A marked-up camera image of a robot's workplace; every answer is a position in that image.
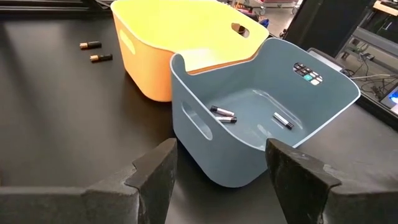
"electronic equipment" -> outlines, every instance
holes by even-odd
[[[398,83],[388,91],[388,93],[380,100],[380,103],[389,109],[393,109],[393,107],[398,105]]]
[[[375,0],[304,0],[285,40],[336,57]]]

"orange plastic bin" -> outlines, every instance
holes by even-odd
[[[170,58],[178,52],[189,73],[252,57],[268,30],[214,0],[118,0],[112,3],[124,67],[155,101],[171,101]],[[244,35],[233,27],[246,28]]]

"bin rim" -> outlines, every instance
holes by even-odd
[[[168,49],[168,48],[166,48],[166,47],[162,47],[162,46],[159,46],[159,45],[156,45],[156,44],[153,44],[153,43],[150,43],[150,42],[148,42],[148,41],[144,41],[139,35],[137,35],[137,33],[136,32],[134,32],[129,26],[127,26],[127,24],[126,24],[126,22],[123,20],[123,19],[121,19],[121,17],[117,14],[117,13],[115,13],[115,10],[114,10],[114,5],[115,4],[118,4],[118,2],[129,2],[129,1],[131,1],[131,0],[117,0],[117,1],[113,1],[112,3],[111,3],[111,10],[112,10],[112,12],[113,12],[113,15],[114,16],[116,16],[118,19],[119,19],[119,21],[123,24],[123,26],[130,32],[130,33],[132,33],[133,34],[133,36],[135,37],[135,38],[137,38],[139,41],[141,41],[142,43],[144,43],[144,44],[146,44],[146,45],[148,45],[148,46],[151,46],[151,47],[153,47],[153,48],[156,48],[156,49],[160,49],[160,50],[166,50],[166,51],[168,51],[168,52],[172,52],[172,53],[177,53],[177,52],[179,52],[179,51],[181,51],[181,50],[178,50],[178,51],[173,51],[173,50],[170,50],[170,49]],[[217,0],[192,0],[192,1],[203,1],[203,2],[214,2],[215,4],[220,4],[220,5],[222,5],[222,6],[227,6],[226,4],[224,4],[224,3],[222,3],[222,2],[219,2],[219,1],[217,1]]]
[[[256,60],[256,58],[258,57],[258,55],[259,54],[261,54],[261,51],[262,51],[262,48],[264,47],[264,44],[266,44],[267,42],[267,44],[272,44],[272,42],[274,42],[274,41],[283,41],[283,42],[286,42],[286,43],[288,43],[288,44],[292,44],[292,43],[290,43],[290,42],[288,42],[288,41],[286,41],[286,40],[282,40],[282,39],[279,39],[279,38],[276,38],[276,37],[271,37],[271,38],[268,38],[268,39],[266,39],[266,40],[264,40],[263,41],[263,43],[259,46],[259,50],[253,55],[253,58],[251,58],[250,60],[247,60],[247,61],[243,61],[243,62],[239,62],[239,63],[235,63],[235,64],[232,64],[232,65],[226,65],[226,66],[224,66],[224,67],[218,67],[218,68],[214,68],[214,69],[211,69],[211,70],[206,70],[206,71],[204,71],[204,72],[200,72],[200,73],[197,73],[196,75],[200,75],[201,73],[207,73],[207,72],[211,72],[211,71],[214,71],[214,70],[218,70],[218,69],[224,69],[224,68],[226,68],[226,67],[230,67],[230,66],[235,66],[235,65],[239,65],[239,64],[242,64],[242,63],[251,63],[252,61],[254,61],[254,60]],[[174,61],[174,58],[175,57],[181,57],[181,58],[183,58],[183,55],[181,55],[181,54],[179,54],[178,52],[176,52],[176,53],[174,53],[173,55],[172,55],[172,57],[171,57],[171,59],[170,59],[170,69],[171,69],[171,71],[172,71],[172,76],[174,76],[179,82],[180,82],[180,84],[189,92],[189,94],[191,94],[193,97],[194,97],[194,99],[197,101],[197,102],[199,102],[199,104],[200,104],[200,106],[205,110],[205,111],[207,111],[207,113],[209,113],[209,114],[211,114],[210,113],[210,111],[208,110],[208,108],[201,102],[201,100],[199,100],[199,98],[191,91],[191,89],[189,89],[189,87],[182,81],[182,79],[178,76],[178,75],[176,75],[177,74],[177,72],[174,70],[174,67],[172,66],[172,64],[173,64],[173,61]],[[339,116],[342,112],[344,112],[345,110],[347,110],[352,104],[354,104],[358,99],[359,99],[359,97],[361,97],[361,90],[359,89],[359,87],[355,84],[355,82],[354,81],[352,81],[352,79],[350,79],[350,78],[348,78],[347,76],[345,76],[353,85],[354,85],[354,87],[356,88],[356,90],[358,91],[358,94],[357,94],[357,96],[354,98],[354,100],[351,102],[351,103],[349,103],[349,104],[347,104],[346,106],[344,106],[344,108],[342,108],[339,112],[337,112],[335,115],[333,115],[331,118],[329,118],[326,122],[324,122],[321,126],[319,126],[316,130],[314,130],[314,131],[312,131],[310,134],[308,134],[306,137],[304,137],[303,139],[301,139],[299,142],[297,142],[296,144],[294,144],[292,147],[293,148],[298,148],[301,144],[303,144],[304,142],[306,142],[308,139],[310,139],[312,136],[314,136],[316,133],[318,133],[320,130],[322,130],[326,125],[328,125],[329,123],[331,123],[337,116]],[[242,139],[240,139],[239,137],[237,137],[235,134],[233,134],[227,127],[225,127],[225,125],[223,125],[220,121],[218,121],[217,119],[216,119],[216,122],[217,123],[219,123],[219,125],[221,126],[221,128],[223,128],[228,134],[230,134],[232,137],[234,137],[236,140],[238,140],[239,142],[241,142],[241,143],[243,143],[243,144],[246,144],[246,145],[248,145],[248,146],[250,146],[250,147],[252,147],[252,148],[254,148],[254,149],[257,149],[257,150],[260,150],[260,151],[265,151],[265,148],[263,149],[262,147],[258,147],[258,146],[253,146],[252,144],[250,144],[250,143],[248,143],[248,142],[244,142]]]

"blue plastic bin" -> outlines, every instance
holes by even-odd
[[[295,72],[297,63],[322,82]],[[204,173],[225,187],[242,187],[267,169],[268,138],[297,147],[360,96],[348,77],[280,39],[267,39],[251,61],[199,75],[186,72],[179,54],[170,67],[174,131]],[[211,105],[235,112],[238,122],[219,122]],[[281,125],[275,112],[294,127]]]

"metal frame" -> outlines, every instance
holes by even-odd
[[[102,2],[109,5],[113,1]],[[0,17],[13,19],[111,15],[110,8],[96,0],[0,0]]]
[[[340,52],[337,54],[336,58],[340,57],[342,53],[342,58],[347,57],[349,54],[354,56],[358,56],[356,52],[353,52],[349,49],[348,45],[352,39],[361,40],[363,42],[372,45],[373,47],[393,56],[398,57],[398,44],[387,40],[383,37],[380,37],[376,34],[373,34],[370,31],[367,31],[363,28],[360,28],[361,24],[363,24],[366,20],[368,20],[373,14],[373,11],[370,10],[364,16],[364,19],[361,21],[360,25],[354,30],[351,37],[347,40],[344,46],[341,48]],[[373,60],[368,60],[368,62],[375,63],[378,66],[384,67],[392,72],[397,72],[396,68],[393,68],[384,62],[374,58]],[[364,108],[367,112],[371,113],[380,121],[386,123],[392,129],[398,131],[398,115],[392,112],[388,107],[384,106],[382,103],[370,98],[368,95],[362,93],[359,100],[356,102],[357,105]]]
[[[362,40],[363,42],[367,42],[392,56],[398,57],[398,44],[393,41],[387,40],[360,27],[354,31],[353,37]]]

